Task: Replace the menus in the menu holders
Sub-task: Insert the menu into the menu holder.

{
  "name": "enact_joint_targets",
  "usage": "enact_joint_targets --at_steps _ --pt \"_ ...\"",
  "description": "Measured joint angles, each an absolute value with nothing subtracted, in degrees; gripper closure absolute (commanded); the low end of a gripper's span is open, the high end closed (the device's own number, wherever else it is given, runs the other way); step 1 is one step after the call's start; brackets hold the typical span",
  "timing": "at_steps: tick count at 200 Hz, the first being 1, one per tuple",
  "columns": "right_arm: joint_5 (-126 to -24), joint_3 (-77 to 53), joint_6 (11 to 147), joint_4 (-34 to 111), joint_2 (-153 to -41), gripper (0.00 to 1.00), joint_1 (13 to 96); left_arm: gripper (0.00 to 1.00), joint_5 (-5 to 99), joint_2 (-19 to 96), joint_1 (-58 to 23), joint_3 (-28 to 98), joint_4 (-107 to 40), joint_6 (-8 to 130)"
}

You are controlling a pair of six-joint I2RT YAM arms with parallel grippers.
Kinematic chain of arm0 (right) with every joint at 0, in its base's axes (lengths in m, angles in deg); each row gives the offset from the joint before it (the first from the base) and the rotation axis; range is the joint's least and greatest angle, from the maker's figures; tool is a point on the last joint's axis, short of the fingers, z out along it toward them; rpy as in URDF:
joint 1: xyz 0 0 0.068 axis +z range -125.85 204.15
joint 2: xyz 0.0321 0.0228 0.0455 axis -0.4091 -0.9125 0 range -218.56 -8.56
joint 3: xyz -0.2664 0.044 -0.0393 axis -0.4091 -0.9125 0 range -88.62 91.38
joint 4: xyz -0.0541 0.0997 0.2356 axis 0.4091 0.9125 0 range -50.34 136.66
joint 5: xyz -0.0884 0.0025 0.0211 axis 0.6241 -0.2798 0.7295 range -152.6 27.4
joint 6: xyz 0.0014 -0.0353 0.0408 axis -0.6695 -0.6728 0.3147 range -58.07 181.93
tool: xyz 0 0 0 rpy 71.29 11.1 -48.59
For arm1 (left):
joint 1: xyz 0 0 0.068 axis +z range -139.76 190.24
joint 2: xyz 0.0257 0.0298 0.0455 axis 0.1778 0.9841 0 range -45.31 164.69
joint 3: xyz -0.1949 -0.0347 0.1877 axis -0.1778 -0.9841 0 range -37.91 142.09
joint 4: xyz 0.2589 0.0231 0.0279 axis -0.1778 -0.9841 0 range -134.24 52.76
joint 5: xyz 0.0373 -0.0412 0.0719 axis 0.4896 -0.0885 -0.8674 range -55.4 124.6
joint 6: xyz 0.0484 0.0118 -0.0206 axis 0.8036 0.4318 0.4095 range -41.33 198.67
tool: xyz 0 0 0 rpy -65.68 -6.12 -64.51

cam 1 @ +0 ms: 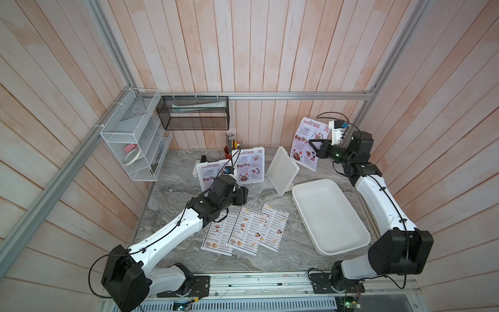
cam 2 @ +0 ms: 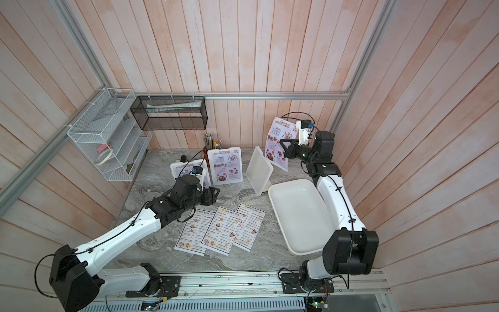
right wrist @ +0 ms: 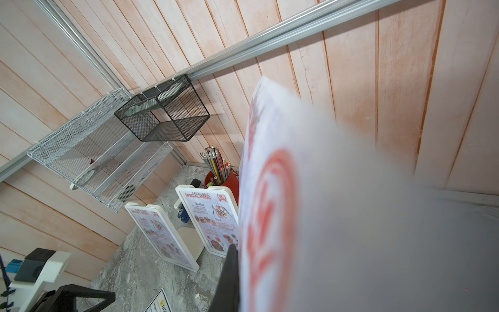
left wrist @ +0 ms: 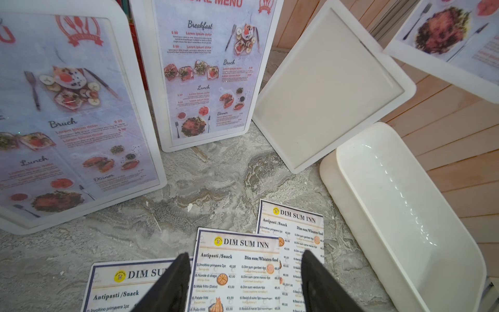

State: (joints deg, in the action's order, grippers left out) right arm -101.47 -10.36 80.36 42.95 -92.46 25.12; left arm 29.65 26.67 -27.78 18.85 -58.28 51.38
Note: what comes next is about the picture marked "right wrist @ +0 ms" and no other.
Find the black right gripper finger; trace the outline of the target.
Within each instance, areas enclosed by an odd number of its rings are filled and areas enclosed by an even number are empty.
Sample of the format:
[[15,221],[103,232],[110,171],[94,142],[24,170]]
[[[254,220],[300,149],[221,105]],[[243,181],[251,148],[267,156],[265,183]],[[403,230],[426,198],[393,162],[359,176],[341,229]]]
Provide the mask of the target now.
[[238,312],[239,305],[239,253],[237,247],[231,244],[208,312]]

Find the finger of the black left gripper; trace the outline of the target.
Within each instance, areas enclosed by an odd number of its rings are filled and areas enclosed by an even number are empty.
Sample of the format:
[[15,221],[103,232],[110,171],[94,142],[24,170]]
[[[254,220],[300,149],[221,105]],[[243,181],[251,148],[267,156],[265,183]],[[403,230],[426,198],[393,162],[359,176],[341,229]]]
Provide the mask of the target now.
[[101,301],[84,312],[101,311],[116,300],[115,292],[95,290],[80,285],[70,284],[49,291],[35,303],[30,311],[78,311],[77,299],[91,298]]

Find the Dim Sum Inn menu front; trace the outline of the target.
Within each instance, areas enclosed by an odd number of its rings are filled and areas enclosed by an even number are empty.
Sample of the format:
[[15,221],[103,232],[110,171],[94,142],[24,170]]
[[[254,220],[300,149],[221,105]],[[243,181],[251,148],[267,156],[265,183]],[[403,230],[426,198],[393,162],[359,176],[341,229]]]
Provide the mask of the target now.
[[164,289],[158,292],[144,312],[172,312]]

